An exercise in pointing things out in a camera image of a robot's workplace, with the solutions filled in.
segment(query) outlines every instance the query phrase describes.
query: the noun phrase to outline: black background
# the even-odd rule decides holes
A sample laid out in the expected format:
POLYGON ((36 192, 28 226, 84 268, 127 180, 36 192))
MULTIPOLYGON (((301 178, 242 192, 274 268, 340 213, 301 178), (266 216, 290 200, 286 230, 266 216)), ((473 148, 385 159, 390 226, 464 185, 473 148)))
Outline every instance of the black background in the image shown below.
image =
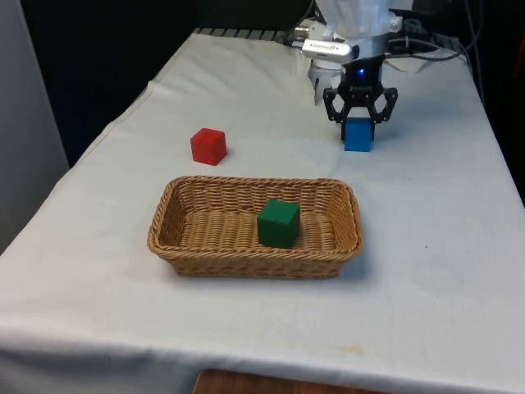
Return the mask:
MULTIPOLYGON (((479 16, 478 0, 471 0, 479 16)), ((70 164, 146 87, 195 27, 289 29, 308 0, 23 0, 52 109, 70 164)), ((525 131, 522 66, 514 68, 525 2, 485 0, 480 40, 486 111, 524 196, 519 144, 525 131)), ((430 31, 470 42, 463 1, 417 16, 430 31)))

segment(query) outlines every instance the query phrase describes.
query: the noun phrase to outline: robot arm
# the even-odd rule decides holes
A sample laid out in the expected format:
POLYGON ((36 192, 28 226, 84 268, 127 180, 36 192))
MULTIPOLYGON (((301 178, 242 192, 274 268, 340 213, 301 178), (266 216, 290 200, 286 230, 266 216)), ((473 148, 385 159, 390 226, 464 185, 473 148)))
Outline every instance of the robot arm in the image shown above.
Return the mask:
POLYGON ((317 21, 310 27, 303 54, 311 58, 309 76, 328 118, 345 124, 352 108, 368 110, 372 126, 388 121, 397 100, 397 89, 385 89, 381 83, 387 36, 402 27, 402 19, 390 12, 397 7, 411 7, 412 0, 317 0, 317 21), (340 75, 337 88, 331 79, 340 75), (344 102, 337 112, 333 102, 339 95, 344 102), (384 95, 386 106, 376 110, 376 101, 384 95))

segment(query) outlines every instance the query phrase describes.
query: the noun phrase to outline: basket rim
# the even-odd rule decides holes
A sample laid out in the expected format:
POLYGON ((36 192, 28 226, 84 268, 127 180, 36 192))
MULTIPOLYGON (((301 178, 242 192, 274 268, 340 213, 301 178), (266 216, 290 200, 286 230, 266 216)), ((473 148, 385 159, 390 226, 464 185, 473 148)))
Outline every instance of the basket rim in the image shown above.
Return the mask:
POLYGON ((148 231, 148 248, 159 257, 163 259, 191 259, 191 258, 245 258, 245 259, 275 259, 282 257, 294 260, 317 260, 317 261, 341 261, 344 262, 363 250, 363 237, 361 229, 361 220, 358 210, 358 202, 355 198, 352 189, 343 181, 331 178, 312 178, 312 179, 298 179, 298 178, 246 178, 236 176, 179 176, 170 181, 161 197, 161 200, 155 211, 152 224, 148 231), (161 245, 159 236, 162 228, 162 219, 167 210, 167 202, 171 199, 176 187, 179 184, 186 182, 198 183, 216 183, 216 184, 232 184, 232 185, 246 185, 246 182, 257 185, 279 185, 279 184, 298 184, 298 185, 312 185, 319 186, 320 184, 331 184, 334 186, 343 187, 348 195, 348 204, 354 219, 354 230, 356 241, 351 249, 333 249, 325 251, 316 250, 301 250, 301 249, 277 249, 259 246, 258 248, 187 248, 180 246, 161 245))

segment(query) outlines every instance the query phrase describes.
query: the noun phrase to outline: wooden floor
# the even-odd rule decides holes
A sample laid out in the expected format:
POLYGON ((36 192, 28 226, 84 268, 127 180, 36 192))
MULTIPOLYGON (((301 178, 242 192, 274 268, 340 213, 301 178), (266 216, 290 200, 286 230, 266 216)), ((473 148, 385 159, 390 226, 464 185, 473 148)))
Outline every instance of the wooden floor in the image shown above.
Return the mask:
POLYGON ((258 375, 208 370, 195 383, 194 394, 381 394, 258 375))

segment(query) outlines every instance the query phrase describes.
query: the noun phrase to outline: gray wall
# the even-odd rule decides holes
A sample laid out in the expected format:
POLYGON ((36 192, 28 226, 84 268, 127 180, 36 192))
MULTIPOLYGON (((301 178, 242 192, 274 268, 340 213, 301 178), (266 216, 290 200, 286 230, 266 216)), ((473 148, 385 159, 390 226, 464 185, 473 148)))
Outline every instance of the gray wall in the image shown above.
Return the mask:
POLYGON ((0 0, 0 254, 67 170, 18 0, 0 0))

